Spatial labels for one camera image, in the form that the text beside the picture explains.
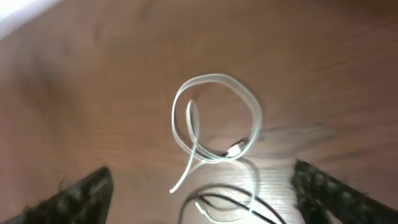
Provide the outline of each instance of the black cable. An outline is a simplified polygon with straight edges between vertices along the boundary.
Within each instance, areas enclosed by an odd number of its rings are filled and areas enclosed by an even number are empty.
[[[224,196],[224,195],[220,195],[220,194],[207,194],[207,193],[201,194],[202,191],[208,190],[208,189],[212,189],[212,188],[227,188],[227,189],[232,189],[232,190],[241,192],[242,194],[245,194],[245,195],[247,195],[247,196],[249,196],[249,197],[252,195],[252,193],[248,192],[247,190],[241,189],[241,188],[239,188],[239,187],[235,187],[235,186],[233,186],[233,185],[228,185],[228,184],[210,184],[210,185],[206,185],[206,186],[200,187],[199,189],[196,189],[195,191],[193,191],[193,192],[185,199],[184,203],[182,204],[181,209],[180,209],[180,214],[179,214],[179,216],[178,216],[178,224],[182,224],[183,213],[184,213],[185,207],[186,207],[191,201],[193,201],[193,200],[202,200],[204,197],[206,197],[206,195],[208,195],[209,197],[219,197],[219,198],[223,198],[223,199],[225,199],[225,200],[227,200],[227,201],[229,201],[229,202],[231,202],[231,203],[234,203],[235,205],[238,205],[238,206],[243,207],[243,208],[245,208],[245,209],[247,208],[247,206],[243,205],[242,203],[237,202],[237,201],[235,201],[235,200],[233,200],[233,199],[231,199],[231,198],[229,198],[229,197],[227,197],[227,196]],[[278,220],[280,221],[281,224],[286,224],[285,220],[284,220],[284,219],[283,219],[283,218],[282,218],[282,217],[281,217],[281,216],[280,216],[280,215],[279,215],[267,202],[263,201],[263,199],[261,199],[261,198],[259,198],[259,197],[257,197],[257,196],[255,197],[255,199],[256,199],[256,201],[259,202],[261,205],[265,206],[268,210],[270,210],[270,211],[278,218]],[[208,200],[204,199],[204,200],[202,200],[202,201],[205,202],[207,205],[209,205],[209,206],[211,206],[211,207],[217,209],[217,208],[216,208],[212,203],[210,203]],[[263,219],[265,222],[272,223],[272,224],[276,224],[275,222],[273,222],[272,220],[270,220],[270,219],[268,219],[268,218],[262,216],[261,214],[259,214],[259,213],[257,213],[257,212],[255,213],[255,211],[253,211],[253,214],[255,214],[257,217]]]
[[[227,196],[225,196],[225,195],[208,193],[208,194],[201,194],[201,195],[199,195],[199,196],[200,196],[200,197],[216,197],[216,198],[221,198],[221,199],[227,200],[227,201],[229,201],[229,202],[231,202],[231,203],[233,203],[233,204],[235,204],[235,205],[237,205],[237,206],[239,206],[239,207],[241,207],[241,208],[244,208],[244,209],[247,210],[247,211],[250,209],[247,205],[242,204],[241,202],[235,201],[234,199],[232,199],[232,198],[230,198],[230,197],[227,197]],[[254,210],[252,211],[252,213],[253,213],[255,216],[257,216],[258,218],[264,220],[264,221],[267,222],[267,223],[276,224],[276,222],[270,220],[269,218],[265,217],[264,215],[261,215],[260,213],[254,211]]]
[[[213,203],[211,203],[209,200],[207,200],[203,195],[199,195],[198,198],[204,202],[205,204],[207,204],[209,207],[219,211],[219,212],[232,212],[235,211],[238,207],[234,207],[234,208],[221,208],[221,207],[217,207],[216,205],[214,205]]]

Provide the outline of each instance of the table surface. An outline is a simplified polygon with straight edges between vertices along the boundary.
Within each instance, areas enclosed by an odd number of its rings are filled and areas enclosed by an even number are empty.
[[[214,72],[264,108],[246,158],[289,223],[302,222],[296,158],[398,208],[397,59],[393,1],[64,0],[0,42],[0,220],[103,165],[115,186],[108,223],[175,223],[199,186],[247,186],[220,164],[169,194],[188,160],[171,133],[175,93]],[[249,134],[249,110],[217,84],[183,95],[182,129],[190,98],[204,145],[225,151]],[[208,221],[191,206],[185,223]]]

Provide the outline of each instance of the white cable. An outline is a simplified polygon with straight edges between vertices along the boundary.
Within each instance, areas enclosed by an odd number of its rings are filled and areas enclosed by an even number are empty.
[[[187,109],[185,111],[185,116],[187,120],[187,128],[188,128],[188,133],[190,140],[192,142],[192,147],[189,147],[187,143],[180,137],[180,133],[177,129],[177,124],[175,120],[175,107],[177,104],[177,100],[180,97],[180,95],[187,90],[190,87],[193,87],[195,85],[200,85],[203,83],[220,83],[231,90],[233,90],[238,96],[242,98],[242,100],[247,104],[249,107],[251,114],[252,114],[252,121],[253,121],[253,126],[251,130],[250,137],[247,141],[247,144],[243,146],[243,148],[239,148],[240,150],[235,150],[233,151],[229,149],[228,153],[226,156],[221,156],[222,154],[219,151],[212,150],[212,149],[207,149],[203,147],[199,142],[199,130],[200,130],[200,125],[199,125],[199,115],[198,115],[198,109],[194,101],[190,100]],[[220,162],[227,162],[233,165],[238,166],[243,172],[247,173],[252,180],[252,185],[251,185],[251,190],[252,190],[252,197],[251,201],[248,205],[249,210],[248,214],[251,214],[254,206],[254,198],[257,195],[257,177],[254,175],[254,172],[251,172],[251,168],[248,166],[245,166],[244,164],[240,163],[237,161],[240,157],[242,157],[247,151],[253,147],[254,143],[256,142],[260,131],[261,131],[261,126],[262,126],[262,110],[260,107],[259,102],[256,100],[256,98],[253,96],[253,94],[240,82],[232,78],[231,76],[221,74],[221,73],[212,73],[212,74],[207,74],[207,75],[200,75],[198,77],[191,78],[190,80],[186,81],[180,89],[178,89],[177,94],[175,95],[174,102],[173,102],[173,107],[172,107],[172,133],[175,141],[177,144],[188,154],[190,154],[190,158],[188,160],[187,167],[185,168],[184,173],[182,174],[181,178],[178,180],[178,182],[175,184],[173,188],[170,189],[170,193],[174,193],[182,184],[182,182],[185,180],[185,178],[194,170],[202,166],[203,164],[218,164]],[[199,163],[191,168],[193,159],[199,160]],[[198,207],[199,211],[204,214],[204,216],[207,217],[211,222],[215,224],[223,224],[223,223],[229,223],[229,222],[234,222],[236,220],[232,221],[218,221],[213,218],[211,218],[207,212],[206,209],[202,208],[199,203],[196,203],[196,206]]]

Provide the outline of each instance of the dark textured object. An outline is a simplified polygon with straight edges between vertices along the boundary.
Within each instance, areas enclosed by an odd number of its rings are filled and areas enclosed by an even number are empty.
[[[298,160],[292,177],[297,209],[306,224],[330,224],[326,211],[344,224],[398,223],[398,211]]]
[[[105,224],[113,192],[103,167],[5,224]]]

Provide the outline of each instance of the wooden table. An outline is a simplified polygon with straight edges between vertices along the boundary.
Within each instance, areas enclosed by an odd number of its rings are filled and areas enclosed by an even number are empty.
[[[296,158],[398,207],[398,4],[393,1],[64,0],[0,43],[0,220],[107,165],[108,223],[171,224],[206,183],[248,178],[195,171],[171,134],[172,101],[191,77],[227,73],[258,96],[263,132],[246,158],[261,197],[300,223]],[[247,136],[244,103],[221,85],[190,90],[201,142]],[[185,223],[207,223],[190,207]]]

